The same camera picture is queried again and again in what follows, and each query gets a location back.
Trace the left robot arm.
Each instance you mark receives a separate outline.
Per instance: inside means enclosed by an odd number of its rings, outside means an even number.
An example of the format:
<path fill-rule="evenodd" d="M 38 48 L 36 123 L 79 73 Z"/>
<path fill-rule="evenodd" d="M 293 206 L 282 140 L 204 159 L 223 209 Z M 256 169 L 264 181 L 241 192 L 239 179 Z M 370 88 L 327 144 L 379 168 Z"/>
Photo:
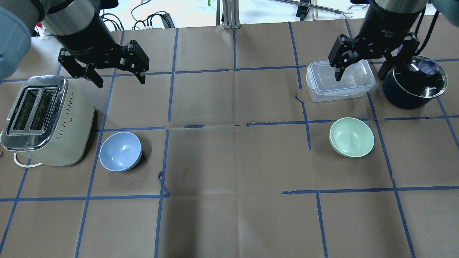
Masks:
<path fill-rule="evenodd" d="M 58 62 L 73 78 L 85 78 L 102 88 L 97 69 L 115 68 L 131 72 L 145 84 L 149 57 L 135 40 L 117 44 L 100 16 L 101 10 L 118 5 L 117 0 L 2 0 L 1 79 L 16 72 L 41 23 L 62 45 Z"/>

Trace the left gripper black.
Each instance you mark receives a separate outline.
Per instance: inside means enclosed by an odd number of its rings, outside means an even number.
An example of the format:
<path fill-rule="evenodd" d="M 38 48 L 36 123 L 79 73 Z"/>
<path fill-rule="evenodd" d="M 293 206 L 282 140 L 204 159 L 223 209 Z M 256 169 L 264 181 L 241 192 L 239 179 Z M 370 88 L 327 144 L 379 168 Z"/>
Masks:
<path fill-rule="evenodd" d="M 146 83 L 150 59 L 140 44 L 135 40 L 125 46 L 116 43 L 97 14 L 86 28 L 58 36 L 58 41 L 63 46 L 58 61 L 74 78 L 86 78 L 101 89 L 104 81 L 96 69 L 116 68 L 135 74 L 142 85 Z"/>

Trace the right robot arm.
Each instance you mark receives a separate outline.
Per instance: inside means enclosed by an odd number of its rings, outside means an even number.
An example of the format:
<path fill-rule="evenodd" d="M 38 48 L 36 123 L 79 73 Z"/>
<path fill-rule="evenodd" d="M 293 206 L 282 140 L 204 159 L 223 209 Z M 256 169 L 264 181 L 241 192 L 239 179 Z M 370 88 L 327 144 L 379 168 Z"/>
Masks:
<path fill-rule="evenodd" d="M 441 13 L 449 23 L 458 26 L 457 0 L 431 1 L 436 13 L 423 43 L 417 37 L 418 29 L 412 33 L 411 28 L 415 21 L 421 23 L 427 0 L 353 0 L 351 3 L 369 7 L 359 34 L 353 39 L 339 35 L 328 55 L 337 81 L 347 67 L 360 60 L 385 58 L 378 71 L 380 80 L 390 70 L 408 64 L 426 47 Z"/>

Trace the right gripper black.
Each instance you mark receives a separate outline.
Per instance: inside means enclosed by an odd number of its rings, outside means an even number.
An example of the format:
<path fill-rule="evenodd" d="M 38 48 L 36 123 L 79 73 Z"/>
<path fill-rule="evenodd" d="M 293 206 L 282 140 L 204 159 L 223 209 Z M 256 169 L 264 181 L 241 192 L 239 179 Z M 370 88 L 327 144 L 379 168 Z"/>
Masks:
<path fill-rule="evenodd" d="M 377 72 L 383 81 L 417 51 L 420 41 L 411 28 L 419 14 L 420 4 L 370 4 L 358 35 L 339 35 L 328 55 L 336 81 L 360 60 L 384 58 Z"/>

